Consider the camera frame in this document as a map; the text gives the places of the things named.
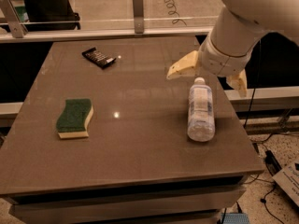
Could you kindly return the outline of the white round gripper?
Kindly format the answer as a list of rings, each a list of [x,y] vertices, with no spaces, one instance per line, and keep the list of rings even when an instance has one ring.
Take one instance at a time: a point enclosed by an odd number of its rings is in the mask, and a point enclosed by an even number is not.
[[[239,93],[247,96],[247,76],[245,66],[252,53],[252,35],[247,32],[226,34],[210,32],[199,52],[194,50],[177,62],[167,72],[168,80],[179,77],[195,77],[199,63],[217,77],[227,77],[226,83]]]

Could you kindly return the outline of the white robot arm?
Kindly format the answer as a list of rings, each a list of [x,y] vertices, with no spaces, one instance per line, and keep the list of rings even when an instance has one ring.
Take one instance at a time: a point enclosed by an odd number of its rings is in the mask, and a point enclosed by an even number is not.
[[[299,0],[221,1],[221,13],[199,50],[174,63],[166,78],[199,77],[206,70],[245,97],[245,67],[254,46],[273,32],[299,42]]]

